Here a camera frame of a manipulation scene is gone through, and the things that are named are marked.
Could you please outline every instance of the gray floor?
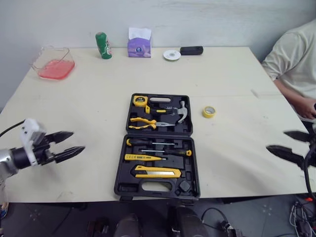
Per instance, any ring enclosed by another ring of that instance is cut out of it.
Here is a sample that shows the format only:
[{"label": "gray floor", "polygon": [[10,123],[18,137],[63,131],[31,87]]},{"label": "gray floor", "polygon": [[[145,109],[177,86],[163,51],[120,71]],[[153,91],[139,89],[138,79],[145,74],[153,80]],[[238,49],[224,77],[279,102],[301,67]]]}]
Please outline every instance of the gray floor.
[{"label": "gray floor", "polygon": [[[235,228],[241,229],[247,237],[275,237],[292,233],[289,224],[290,208],[294,195],[260,198],[232,204],[221,204],[215,199],[201,199],[191,207],[199,217],[209,207],[222,210]],[[144,236],[166,236],[167,203],[172,200],[143,200],[132,203],[94,202],[83,211],[72,209],[68,218],[58,231],[52,232],[68,213],[68,207],[47,206],[42,204],[11,203],[8,215],[3,219],[5,237],[84,237],[88,221],[104,216],[111,221],[110,227],[128,213],[136,213],[143,223]],[[205,222],[216,225],[222,221],[216,211],[209,211]],[[222,233],[208,228],[211,237],[222,237]]]}]

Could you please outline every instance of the hammer head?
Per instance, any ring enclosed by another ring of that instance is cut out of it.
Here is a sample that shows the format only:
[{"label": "hammer head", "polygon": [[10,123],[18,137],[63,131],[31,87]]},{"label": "hammer head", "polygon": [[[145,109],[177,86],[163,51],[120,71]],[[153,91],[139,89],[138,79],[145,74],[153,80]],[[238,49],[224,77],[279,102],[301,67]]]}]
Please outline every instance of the hammer head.
[{"label": "hammer head", "polygon": [[178,123],[182,123],[184,121],[184,119],[187,117],[188,115],[188,109],[185,107],[185,102],[181,101],[181,108],[177,109],[177,113],[179,115],[183,115],[182,118],[178,121]]}]

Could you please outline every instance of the tissue box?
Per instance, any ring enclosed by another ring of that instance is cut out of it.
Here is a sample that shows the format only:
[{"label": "tissue box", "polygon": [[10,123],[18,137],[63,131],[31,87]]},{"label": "tissue box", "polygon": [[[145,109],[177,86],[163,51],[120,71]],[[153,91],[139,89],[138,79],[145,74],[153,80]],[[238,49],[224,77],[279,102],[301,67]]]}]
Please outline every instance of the tissue box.
[{"label": "tissue box", "polygon": [[129,57],[151,57],[152,30],[147,28],[130,27],[128,31],[128,56]]}]

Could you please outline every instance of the white wall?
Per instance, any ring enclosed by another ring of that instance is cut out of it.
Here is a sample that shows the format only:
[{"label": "white wall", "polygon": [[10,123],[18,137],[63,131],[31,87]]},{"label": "white wall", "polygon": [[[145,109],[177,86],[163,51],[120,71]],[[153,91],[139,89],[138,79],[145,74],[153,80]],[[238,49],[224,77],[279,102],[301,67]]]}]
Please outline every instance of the white wall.
[{"label": "white wall", "polygon": [[153,46],[250,46],[262,60],[290,28],[316,17],[315,0],[2,0],[0,108],[41,46],[95,47],[98,31],[127,44],[129,26]]}]

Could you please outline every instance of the green bottle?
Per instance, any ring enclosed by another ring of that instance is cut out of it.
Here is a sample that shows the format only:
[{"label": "green bottle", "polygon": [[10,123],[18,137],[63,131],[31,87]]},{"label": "green bottle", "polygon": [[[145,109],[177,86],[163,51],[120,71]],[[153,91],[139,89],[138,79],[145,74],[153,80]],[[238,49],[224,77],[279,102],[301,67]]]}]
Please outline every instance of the green bottle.
[{"label": "green bottle", "polygon": [[104,32],[99,32],[95,34],[95,39],[97,40],[97,45],[101,57],[103,59],[112,58],[112,53],[107,35]]}]

